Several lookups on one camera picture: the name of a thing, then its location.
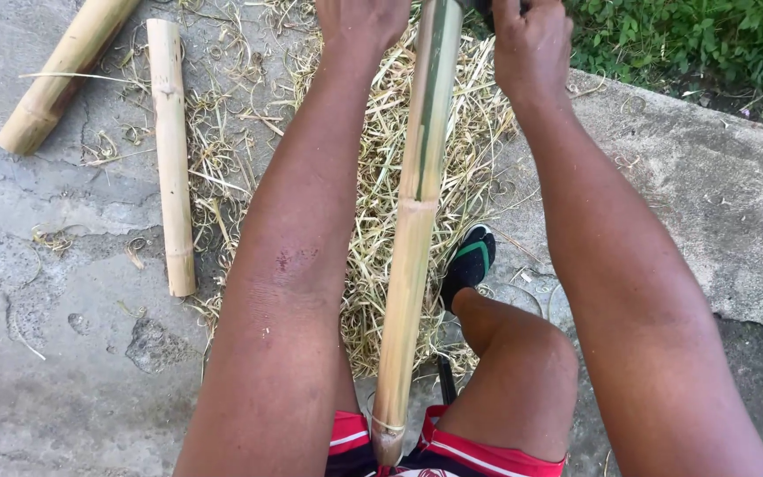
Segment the bamboo pole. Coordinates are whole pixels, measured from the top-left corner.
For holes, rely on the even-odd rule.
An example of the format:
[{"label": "bamboo pole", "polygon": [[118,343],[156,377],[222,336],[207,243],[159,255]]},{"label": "bamboo pole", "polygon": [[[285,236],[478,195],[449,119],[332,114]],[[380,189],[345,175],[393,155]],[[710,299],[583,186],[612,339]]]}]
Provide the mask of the bamboo pole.
[{"label": "bamboo pole", "polygon": [[373,403],[372,441],[380,465],[396,465],[402,455],[462,18],[463,9],[456,0],[422,4]]},{"label": "bamboo pole", "polygon": [[170,295],[187,296],[196,293],[196,276],[193,273],[193,231],[187,183],[181,37],[178,26],[163,19],[146,20],[146,33],[152,71],[167,277]]},{"label": "bamboo pole", "polygon": [[[140,0],[86,0],[43,73],[89,73]],[[64,115],[85,77],[37,76],[0,131],[0,146],[32,155]]]}]

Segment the foot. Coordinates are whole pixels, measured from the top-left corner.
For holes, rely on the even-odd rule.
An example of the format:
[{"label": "foot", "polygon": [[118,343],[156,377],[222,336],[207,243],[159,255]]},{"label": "foot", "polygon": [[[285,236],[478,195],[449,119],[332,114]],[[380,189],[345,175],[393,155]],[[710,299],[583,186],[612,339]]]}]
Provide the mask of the foot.
[{"label": "foot", "polygon": [[452,299],[461,288],[474,288],[484,280],[494,258],[496,240],[490,229],[481,223],[470,227],[455,251],[440,287],[440,297],[446,310],[452,312]]}]

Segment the white stripe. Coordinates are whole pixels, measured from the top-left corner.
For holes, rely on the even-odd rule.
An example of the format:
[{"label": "white stripe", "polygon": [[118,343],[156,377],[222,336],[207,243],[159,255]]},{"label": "white stripe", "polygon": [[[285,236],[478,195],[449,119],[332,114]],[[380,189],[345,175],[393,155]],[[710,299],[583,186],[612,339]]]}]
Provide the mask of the white stripe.
[{"label": "white stripe", "polygon": [[437,446],[441,449],[446,449],[447,451],[452,452],[456,456],[460,456],[461,458],[464,458],[470,462],[473,462],[476,465],[480,465],[485,469],[490,469],[496,473],[502,473],[503,475],[508,475],[509,477],[528,477],[527,475],[524,475],[523,473],[511,472],[510,470],[505,470],[495,465],[491,465],[487,462],[479,460],[477,458],[474,458],[472,456],[468,456],[467,454],[464,454],[462,451],[454,447],[447,446],[446,444],[441,444],[440,442],[431,442],[431,444],[429,445],[429,449],[431,449],[431,446]]},{"label": "white stripe", "polygon": [[337,439],[337,440],[333,440],[333,441],[332,441],[332,442],[329,444],[329,447],[334,447],[334,446],[339,446],[339,445],[341,445],[341,444],[346,444],[347,442],[350,442],[350,441],[352,441],[352,440],[355,440],[355,439],[359,439],[360,437],[363,437],[363,436],[365,436],[365,435],[370,435],[370,433],[368,433],[368,432],[367,432],[367,431],[365,431],[365,430],[362,430],[361,432],[356,432],[355,434],[352,434],[352,435],[350,435],[350,436],[347,436],[347,437],[345,437],[345,438],[343,438],[343,439]]}]

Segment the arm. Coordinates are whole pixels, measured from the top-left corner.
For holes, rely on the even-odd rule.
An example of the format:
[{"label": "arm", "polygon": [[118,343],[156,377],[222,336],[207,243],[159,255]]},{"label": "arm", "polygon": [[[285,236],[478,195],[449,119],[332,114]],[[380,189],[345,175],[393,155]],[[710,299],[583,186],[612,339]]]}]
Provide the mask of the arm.
[{"label": "arm", "polygon": [[763,475],[711,310],[669,234],[585,133],[564,92],[556,0],[494,0],[496,77],[532,148],[549,252],[624,475]]},{"label": "arm", "polygon": [[408,6],[317,2],[320,67],[243,222],[176,475],[323,472],[361,128]]}]

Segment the green stripe on sock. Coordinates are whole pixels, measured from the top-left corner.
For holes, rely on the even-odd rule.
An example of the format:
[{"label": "green stripe on sock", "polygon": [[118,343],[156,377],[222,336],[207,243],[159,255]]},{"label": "green stripe on sock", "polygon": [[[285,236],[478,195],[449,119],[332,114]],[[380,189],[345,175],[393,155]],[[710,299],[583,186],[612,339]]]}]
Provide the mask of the green stripe on sock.
[{"label": "green stripe on sock", "polygon": [[478,241],[475,244],[469,244],[466,247],[463,247],[461,250],[458,250],[458,253],[455,254],[452,260],[455,260],[460,256],[467,255],[475,249],[482,249],[482,259],[484,260],[485,265],[485,276],[487,276],[487,271],[490,270],[490,255],[487,254],[487,245],[485,245],[485,243],[482,241]]}]

